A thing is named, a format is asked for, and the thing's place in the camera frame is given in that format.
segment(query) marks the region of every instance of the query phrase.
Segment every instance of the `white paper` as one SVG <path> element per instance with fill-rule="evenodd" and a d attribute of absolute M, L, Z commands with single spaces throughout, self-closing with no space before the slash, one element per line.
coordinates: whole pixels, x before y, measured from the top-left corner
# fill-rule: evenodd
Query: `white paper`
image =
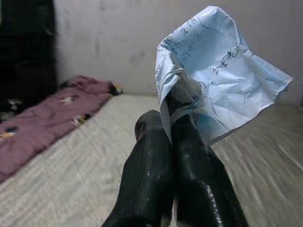
<path fill-rule="evenodd" d="M 209 6 L 162 40 L 156 60 L 161 120 L 192 114 L 212 144 L 275 102 L 292 78 L 254 55 L 233 19 Z M 184 106 L 169 116 L 166 96 Z"/>

